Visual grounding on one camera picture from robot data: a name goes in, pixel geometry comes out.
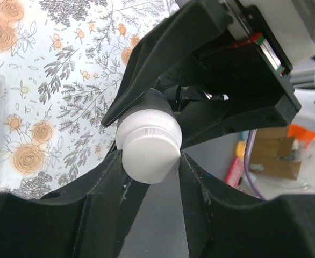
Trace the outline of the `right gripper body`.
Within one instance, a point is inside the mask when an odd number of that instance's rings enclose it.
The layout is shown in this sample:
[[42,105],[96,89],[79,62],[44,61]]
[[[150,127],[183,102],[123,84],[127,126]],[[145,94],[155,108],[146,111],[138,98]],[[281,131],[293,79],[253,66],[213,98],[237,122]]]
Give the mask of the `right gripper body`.
[[253,15],[254,29],[239,37],[231,26],[238,23],[228,5],[231,18],[227,29],[187,55],[159,78],[159,87],[172,106],[190,101],[239,99],[286,94],[292,99],[292,120],[300,110],[287,78],[291,70],[284,53],[256,6],[244,10]]

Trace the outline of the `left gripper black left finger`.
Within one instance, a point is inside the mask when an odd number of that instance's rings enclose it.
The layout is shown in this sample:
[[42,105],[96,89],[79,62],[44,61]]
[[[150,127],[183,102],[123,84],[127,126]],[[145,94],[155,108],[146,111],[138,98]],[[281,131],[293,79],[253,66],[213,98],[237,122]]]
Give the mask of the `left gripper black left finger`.
[[0,193],[0,257],[117,257],[147,190],[116,150],[41,199]]

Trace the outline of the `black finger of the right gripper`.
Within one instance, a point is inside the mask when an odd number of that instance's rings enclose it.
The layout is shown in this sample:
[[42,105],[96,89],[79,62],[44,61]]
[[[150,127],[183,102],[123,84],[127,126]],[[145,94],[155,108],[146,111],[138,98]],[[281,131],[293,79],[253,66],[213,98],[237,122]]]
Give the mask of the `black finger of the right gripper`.
[[190,101],[173,104],[182,130],[182,146],[246,130],[285,127],[292,121],[292,99],[286,94],[239,99]]
[[221,35],[231,22],[218,1],[189,1],[134,47],[117,95],[101,124],[110,126],[173,65]]

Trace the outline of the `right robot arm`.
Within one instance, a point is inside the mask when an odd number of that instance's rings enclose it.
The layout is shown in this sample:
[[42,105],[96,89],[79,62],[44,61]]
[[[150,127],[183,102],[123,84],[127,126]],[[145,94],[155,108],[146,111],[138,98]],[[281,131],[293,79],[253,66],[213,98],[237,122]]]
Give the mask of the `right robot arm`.
[[150,88],[172,90],[182,148],[291,123],[315,131],[315,90],[293,67],[315,61],[315,1],[188,1],[134,47],[108,127]]

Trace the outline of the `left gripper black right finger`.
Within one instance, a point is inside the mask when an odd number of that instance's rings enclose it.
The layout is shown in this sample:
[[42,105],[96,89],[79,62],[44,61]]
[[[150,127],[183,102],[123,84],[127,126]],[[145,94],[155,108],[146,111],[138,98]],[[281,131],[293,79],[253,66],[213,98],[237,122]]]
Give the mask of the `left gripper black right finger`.
[[190,257],[315,257],[315,195],[261,200],[211,176],[186,153],[179,179]]

